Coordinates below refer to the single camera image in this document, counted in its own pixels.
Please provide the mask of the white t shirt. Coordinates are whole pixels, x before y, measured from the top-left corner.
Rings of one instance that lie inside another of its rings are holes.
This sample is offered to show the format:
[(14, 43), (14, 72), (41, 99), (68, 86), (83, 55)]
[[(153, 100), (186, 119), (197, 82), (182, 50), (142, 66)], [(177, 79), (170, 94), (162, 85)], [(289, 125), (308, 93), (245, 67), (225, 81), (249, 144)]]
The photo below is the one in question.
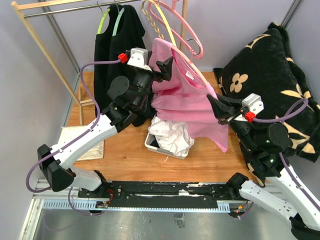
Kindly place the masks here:
[(163, 120), (155, 116), (148, 127), (148, 133), (155, 135), (160, 145), (171, 145), (177, 152), (190, 149), (195, 143), (186, 122)]

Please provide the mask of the pink plastic hanger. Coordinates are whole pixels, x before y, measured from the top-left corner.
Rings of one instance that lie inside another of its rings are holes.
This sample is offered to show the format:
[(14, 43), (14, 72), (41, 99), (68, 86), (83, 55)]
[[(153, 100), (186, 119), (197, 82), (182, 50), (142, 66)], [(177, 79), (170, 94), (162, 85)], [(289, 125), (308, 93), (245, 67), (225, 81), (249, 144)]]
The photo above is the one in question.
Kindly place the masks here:
[[(164, 36), (157, 27), (156, 22), (160, 23), (167, 29), (168, 36), (171, 42), (176, 45), (176, 41), (179, 41), (179, 49), (181, 51), (188, 51), (194, 58), (200, 60), (204, 55), (203, 45), (197, 36), (196, 32), (192, 29), (190, 24), (187, 22), (188, 14), (188, 1), (183, 0), (181, 11), (177, 10), (177, 0), (172, 0), (171, 4), (167, 4), (162, 0), (155, 0), (154, 2), (148, 2), (147, 8), (144, 5), (141, 9), (146, 11), (146, 16), (150, 20), (151, 26), (154, 28), (158, 36), (163, 39)], [(170, 25), (165, 17), (162, 9), (170, 12), (176, 20), (180, 23), (180, 32), (176, 32)]]

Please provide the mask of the pink t shirt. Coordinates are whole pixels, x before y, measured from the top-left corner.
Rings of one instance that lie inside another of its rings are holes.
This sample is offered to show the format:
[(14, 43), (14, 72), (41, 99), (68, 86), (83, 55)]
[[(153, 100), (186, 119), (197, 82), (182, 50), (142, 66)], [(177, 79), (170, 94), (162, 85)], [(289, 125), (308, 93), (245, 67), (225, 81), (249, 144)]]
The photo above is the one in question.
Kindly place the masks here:
[[(170, 42), (155, 38), (152, 43), (151, 67), (159, 70), (156, 61), (165, 61), (172, 56)], [(170, 81), (154, 82), (151, 105), (157, 116), (166, 121), (185, 122), (190, 136), (208, 138), (223, 151), (228, 150), (228, 126), (220, 125), (215, 118), (207, 95), (216, 97), (213, 87), (196, 89), (187, 85), (179, 75), (175, 62), (172, 63)]]

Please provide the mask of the pink hanger with metal hook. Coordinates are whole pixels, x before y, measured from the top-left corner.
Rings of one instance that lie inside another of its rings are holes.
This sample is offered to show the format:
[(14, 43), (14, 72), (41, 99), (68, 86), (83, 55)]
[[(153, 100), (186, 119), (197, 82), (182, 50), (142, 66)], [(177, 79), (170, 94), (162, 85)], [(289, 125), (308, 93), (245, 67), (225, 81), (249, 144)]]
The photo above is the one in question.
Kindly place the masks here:
[(192, 88), (204, 90), (210, 85), (201, 71), (196, 67), (190, 58), (188, 58), (181, 50), (171, 44), (170, 52), (173, 56), (177, 72), (183, 81)]

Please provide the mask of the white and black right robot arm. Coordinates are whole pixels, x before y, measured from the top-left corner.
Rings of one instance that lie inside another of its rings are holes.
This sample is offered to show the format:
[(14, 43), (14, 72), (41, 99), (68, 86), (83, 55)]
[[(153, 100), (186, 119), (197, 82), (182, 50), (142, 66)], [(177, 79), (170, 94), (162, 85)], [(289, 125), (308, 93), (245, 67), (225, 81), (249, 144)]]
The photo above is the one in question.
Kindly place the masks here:
[(249, 171), (259, 180), (255, 184), (241, 173), (226, 183), (227, 196), (258, 205), (282, 218), (298, 240), (320, 238), (320, 201), (307, 188), (285, 159), (290, 140), (285, 121), (300, 114), (309, 101), (296, 101), (283, 117), (259, 119), (264, 110), (259, 95), (244, 99), (208, 94), (208, 101), (220, 125), (228, 125), (238, 137)]

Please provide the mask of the navy blue t shirt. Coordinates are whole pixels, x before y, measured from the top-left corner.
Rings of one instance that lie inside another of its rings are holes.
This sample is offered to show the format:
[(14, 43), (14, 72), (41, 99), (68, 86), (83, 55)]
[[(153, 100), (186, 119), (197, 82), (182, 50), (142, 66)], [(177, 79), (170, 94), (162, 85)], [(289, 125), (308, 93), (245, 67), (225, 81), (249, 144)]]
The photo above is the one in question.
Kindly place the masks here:
[(149, 145), (150, 145), (150, 146), (153, 146), (153, 147), (155, 147), (155, 148), (159, 148), (159, 144), (158, 144), (158, 142), (157, 142), (156, 139), (154, 139)]

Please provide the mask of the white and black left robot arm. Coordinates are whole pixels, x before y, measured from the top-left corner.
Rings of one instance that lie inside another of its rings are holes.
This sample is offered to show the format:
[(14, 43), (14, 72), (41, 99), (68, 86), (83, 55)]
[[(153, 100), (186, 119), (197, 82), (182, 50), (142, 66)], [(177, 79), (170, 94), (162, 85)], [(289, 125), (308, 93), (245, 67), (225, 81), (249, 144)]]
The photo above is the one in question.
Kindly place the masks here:
[(174, 58), (170, 56), (164, 61), (156, 61), (158, 70), (155, 70), (149, 66), (151, 54), (151, 51), (136, 47), (121, 53), (116, 60), (93, 62), (94, 65), (126, 64), (136, 73), (132, 80), (123, 75), (112, 80), (107, 91), (112, 102), (103, 110), (97, 109), (96, 119), (79, 136), (68, 143), (52, 147), (43, 144), (38, 148), (37, 165), (53, 192), (76, 187), (89, 191), (96, 198), (107, 193), (108, 182), (98, 170), (77, 168), (74, 163), (98, 143), (127, 128), (140, 113), (146, 112), (153, 82), (170, 81)]

